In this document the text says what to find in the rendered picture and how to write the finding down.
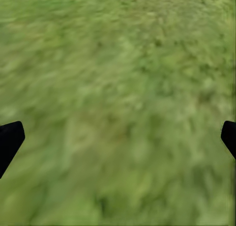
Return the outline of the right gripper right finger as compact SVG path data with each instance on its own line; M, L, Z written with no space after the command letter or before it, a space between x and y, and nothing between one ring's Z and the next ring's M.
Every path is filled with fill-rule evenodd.
M227 120L224 123L221 139L236 159L236 122Z

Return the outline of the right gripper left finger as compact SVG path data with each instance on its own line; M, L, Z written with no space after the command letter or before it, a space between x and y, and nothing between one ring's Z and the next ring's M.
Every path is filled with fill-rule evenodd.
M21 121L0 126L0 179L25 140Z

